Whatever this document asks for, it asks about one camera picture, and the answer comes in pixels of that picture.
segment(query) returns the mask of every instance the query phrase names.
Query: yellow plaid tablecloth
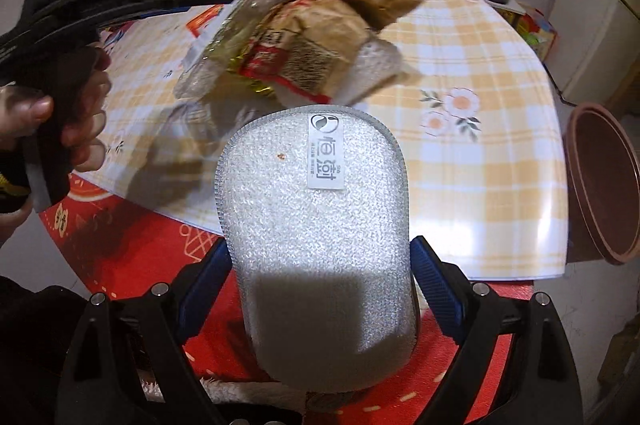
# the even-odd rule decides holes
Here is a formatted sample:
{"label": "yellow plaid tablecloth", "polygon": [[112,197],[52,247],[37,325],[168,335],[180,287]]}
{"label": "yellow plaid tablecloth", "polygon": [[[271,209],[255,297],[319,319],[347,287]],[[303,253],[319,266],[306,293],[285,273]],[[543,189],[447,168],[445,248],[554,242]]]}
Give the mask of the yellow plaid tablecloth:
{"label": "yellow plaid tablecloth", "polygon": [[[204,10],[141,20],[113,47],[107,160],[84,177],[220,233],[217,157],[235,130],[277,107],[224,81],[205,111],[175,100],[172,88],[193,43],[185,25]],[[411,237],[424,235],[470,278],[561,275],[564,155],[536,55],[483,0],[427,0],[382,37],[402,52],[404,71],[358,107],[381,120],[402,148]]]}

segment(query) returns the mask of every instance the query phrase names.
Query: logo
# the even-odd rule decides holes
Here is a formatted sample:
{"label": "logo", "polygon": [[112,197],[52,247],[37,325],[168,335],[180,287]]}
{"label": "logo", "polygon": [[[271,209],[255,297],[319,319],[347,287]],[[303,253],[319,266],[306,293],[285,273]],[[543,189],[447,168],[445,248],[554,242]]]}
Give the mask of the logo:
{"label": "logo", "polygon": [[338,129],[339,124],[340,120],[334,115],[314,115],[311,117],[311,125],[320,132],[334,132]]}

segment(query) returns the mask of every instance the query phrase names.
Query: finger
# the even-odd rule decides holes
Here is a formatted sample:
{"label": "finger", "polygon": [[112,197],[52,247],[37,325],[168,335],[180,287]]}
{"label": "finger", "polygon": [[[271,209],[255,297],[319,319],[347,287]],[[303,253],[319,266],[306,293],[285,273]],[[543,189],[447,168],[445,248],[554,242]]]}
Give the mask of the finger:
{"label": "finger", "polygon": [[100,140],[94,140],[89,144],[89,158],[76,166],[78,172],[88,172],[98,170],[104,163],[106,149]]}
{"label": "finger", "polygon": [[89,46],[94,47],[98,52],[98,59],[95,63],[95,69],[105,71],[111,65],[111,57],[102,47],[101,42],[92,42]]}
{"label": "finger", "polygon": [[111,65],[111,57],[109,54],[102,48],[97,48],[98,50],[98,60],[95,63],[95,68],[100,71],[105,71]]}
{"label": "finger", "polygon": [[104,97],[111,89],[109,76],[104,71],[94,71],[87,83],[82,87],[78,101],[78,116],[95,115],[102,109]]}
{"label": "finger", "polygon": [[26,203],[17,211],[11,212],[10,214],[0,214],[0,245],[9,239],[15,229],[27,220],[27,217],[31,214],[32,207],[33,202],[30,196]]}
{"label": "finger", "polygon": [[62,145],[76,147],[88,144],[102,132],[106,123],[107,115],[101,111],[81,122],[67,124],[62,128],[62,135],[60,135]]}
{"label": "finger", "polygon": [[3,150],[10,150],[14,138],[33,134],[38,126],[53,112],[51,97],[31,98],[25,88],[7,86],[0,88],[0,141]]}
{"label": "finger", "polygon": [[71,149],[69,153],[69,162],[75,169],[76,167],[87,161],[90,156],[91,146],[89,144],[81,145],[80,147],[74,147],[73,149]]}

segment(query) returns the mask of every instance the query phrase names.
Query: clear plastic wrapper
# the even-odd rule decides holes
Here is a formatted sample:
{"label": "clear plastic wrapper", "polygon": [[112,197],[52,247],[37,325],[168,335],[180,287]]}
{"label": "clear plastic wrapper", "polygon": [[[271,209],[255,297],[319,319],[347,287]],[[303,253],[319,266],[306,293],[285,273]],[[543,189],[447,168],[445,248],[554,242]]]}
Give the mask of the clear plastic wrapper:
{"label": "clear plastic wrapper", "polygon": [[[422,1],[284,0],[258,25],[237,72],[318,104],[335,103],[345,81],[353,80],[349,71],[372,32]],[[375,59],[370,45],[366,50]],[[375,66],[370,69],[377,76]]]}
{"label": "clear plastic wrapper", "polygon": [[270,9],[280,1],[237,0],[202,55],[183,71],[174,87],[175,97],[198,98],[210,92],[216,79],[227,69],[233,69],[236,60],[241,60],[249,38]]}
{"label": "clear plastic wrapper", "polygon": [[350,106],[359,102],[402,68],[402,54],[389,41],[371,37],[364,43],[347,72],[332,104]]}

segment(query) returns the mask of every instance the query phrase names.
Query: white cabinet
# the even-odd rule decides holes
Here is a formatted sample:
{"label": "white cabinet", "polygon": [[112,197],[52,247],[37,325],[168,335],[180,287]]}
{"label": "white cabinet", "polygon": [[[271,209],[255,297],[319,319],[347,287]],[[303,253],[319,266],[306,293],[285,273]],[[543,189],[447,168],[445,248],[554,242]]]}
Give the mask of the white cabinet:
{"label": "white cabinet", "polygon": [[566,100],[605,103],[640,55],[640,0],[556,0],[546,66]]}

